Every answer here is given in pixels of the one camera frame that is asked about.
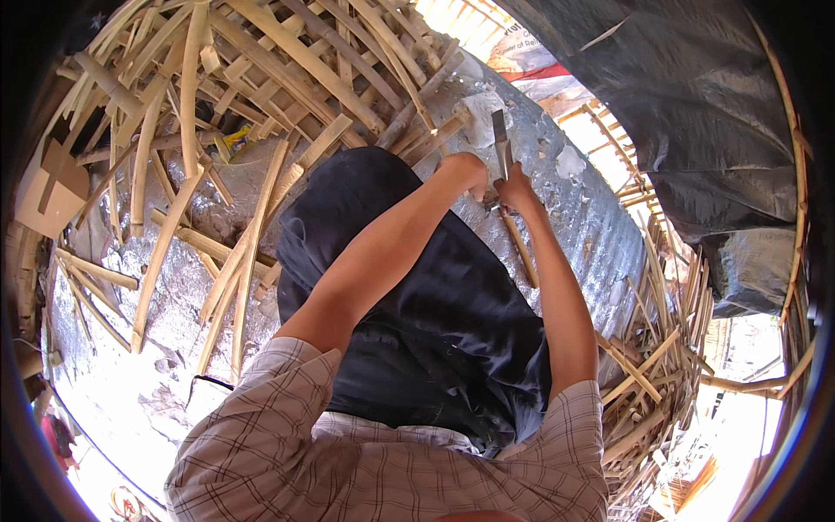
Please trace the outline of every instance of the bamboo pile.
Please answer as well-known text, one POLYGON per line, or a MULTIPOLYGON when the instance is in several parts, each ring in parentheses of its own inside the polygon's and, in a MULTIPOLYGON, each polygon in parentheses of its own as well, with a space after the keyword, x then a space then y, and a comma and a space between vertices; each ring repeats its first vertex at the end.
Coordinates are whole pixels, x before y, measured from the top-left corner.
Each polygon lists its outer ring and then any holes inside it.
MULTIPOLYGON (((458 41, 429 31, 419 13, 402 0, 128 0, 87 48, 67 58, 58 74, 74 80, 45 131, 49 136, 60 119, 69 135, 62 148, 83 149, 78 165, 109 162, 109 171, 72 224, 83 225, 89 213, 109 194, 112 232, 143 236, 146 217, 160 226, 147 270, 138 281, 80 260, 60 244, 55 264, 67 277, 78 304, 130 352, 140 352, 154 287, 174 237, 192 245, 215 279, 200 319, 210 323, 198 372, 205 372, 220 327, 236 302, 230 381, 240 375, 245 346, 245 310, 253 278, 261 299, 279 275, 275 260, 257 253, 264 228, 290 188, 320 158, 341 147, 376 144, 400 155, 408 164, 440 149, 468 119, 466 111, 436 124, 423 98, 463 61, 458 41), (213 110, 205 121, 195 106, 205 101, 213 110), (90 122, 97 108, 104 117, 90 122), (233 248, 190 229, 187 210, 202 180, 220 200, 234 200, 205 147, 220 137, 225 114, 237 114, 252 127, 249 139, 271 134, 281 138, 266 174, 255 215, 233 248), (418 123, 412 125, 415 115, 418 123), (95 126, 86 144, 76 143, 85 126, 95 126), (94 150, 109 130, 109 147, 94 150), (285 165, 300 145, 301 158, 285 165), (159 157, 162 149, 183 151, 185 180, 175 188, 159 157), (154 210, 145 216, 144 192, 152 169, 168 198, 167 215, 154 210), (124 172, 122 183, 118 177, 124 172), (130 193, 128 209, 117 208, 119 192, 130 193), (129 215, 122 230, 120 213, 129 215), (122 338, 96 309, 91 295, 103 298, 96 278, 139 292, 132 326, 122 338)), ((50 179, 43 201, 48 200, 50 179)))
POLYGON ((626 375, 613 388, 600 390, 603 469, 613 519, 635 519, 645 508, 660 471, 656 461, 670 456, 677 436, 689 427, 702 372, 714 374, 703 358, 713 309, 707 259, 700 252, 679 252, 653 215, 642 228, 647 260, 638 285, 627 281, 637 304, 625 338, 598 336, 626 375), (669 281, 668 257, 686 261, 681 263, 686 274, 677 262, 680 273, 669 281))

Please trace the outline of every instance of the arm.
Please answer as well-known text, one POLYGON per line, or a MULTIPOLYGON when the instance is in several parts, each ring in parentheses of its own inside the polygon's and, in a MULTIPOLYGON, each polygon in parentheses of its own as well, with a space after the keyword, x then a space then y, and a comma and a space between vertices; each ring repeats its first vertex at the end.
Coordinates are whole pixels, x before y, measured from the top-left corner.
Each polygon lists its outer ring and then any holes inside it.
POLYGON ((522 172, 522 165, 514 164, 508 181, 498 180, 494 185, 502 202, 519 211, 530 233, 551 363, 550 403, 572 384, 597 378, 595 329, 571 265, 554 237, 548 213, 522 172))
POLYGON ((450 205, 465 190, 481 200, 486 183, 487 167, 475 155, 444 158, 432 178, 348 244, 276 337, 344 352, 362 317, 412 269, 450 205))

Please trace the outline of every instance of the forearm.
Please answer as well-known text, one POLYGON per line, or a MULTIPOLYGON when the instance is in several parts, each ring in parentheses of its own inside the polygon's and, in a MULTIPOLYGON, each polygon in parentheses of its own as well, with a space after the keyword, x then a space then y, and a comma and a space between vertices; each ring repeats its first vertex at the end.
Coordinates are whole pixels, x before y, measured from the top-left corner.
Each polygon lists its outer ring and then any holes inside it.
POLYGON ((519 210, 539 273, 553 381, 550 400, 574 383, 597 378, 597 341, 583 293, 554 237, 548 213, 538 201, 519 210))
POLYGON ((412 269, 444 214, 468 188, 468 178, 442 167, 378 216, 354 237, 305 306, 276 335, 299 337, 323 352, 344 350, 362 317, 412 269))
POLYGON ((313 290, 338 295, 359 321, 412 269, 452 203, 466 190, 439 170, 348 244, 313 290))

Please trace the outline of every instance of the electrical wire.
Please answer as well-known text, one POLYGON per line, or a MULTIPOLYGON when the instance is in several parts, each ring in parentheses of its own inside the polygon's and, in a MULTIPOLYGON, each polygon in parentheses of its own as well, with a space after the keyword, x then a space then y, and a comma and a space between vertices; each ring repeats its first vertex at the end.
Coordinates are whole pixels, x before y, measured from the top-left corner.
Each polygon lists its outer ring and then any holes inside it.
POLYGON ((39 352, 43 353, 43 350, 42 350, 42 349, 40 349, 40 348, 36 347, 35 345, 33 345, 31 342, 27 341, 27 340, 26 340, 26 339, 24 339, 23 337, 15 337, 14 339, 12 339, 12 341, 21 341, 21 342, 25 342, 25 343, 26 343, 26 344, 28 344, 28 345, 29 345, 29 346, 30 346, 33 350, 38 350, 39 352))

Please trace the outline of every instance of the red stripe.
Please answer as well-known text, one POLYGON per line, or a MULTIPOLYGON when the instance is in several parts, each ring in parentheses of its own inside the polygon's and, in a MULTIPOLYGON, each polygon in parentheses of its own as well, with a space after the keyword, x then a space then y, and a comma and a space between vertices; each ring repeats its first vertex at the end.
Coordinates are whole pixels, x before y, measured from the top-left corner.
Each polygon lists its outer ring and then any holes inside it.
POLYGON ((570 76, 571 73, 566 69, 562 63, 557 62, 548 67, 534 68, 523 73, 499 73, 502 78, 509 82, 515 82, 518 79, 545 79, 555 78, 557 76, 570 76))

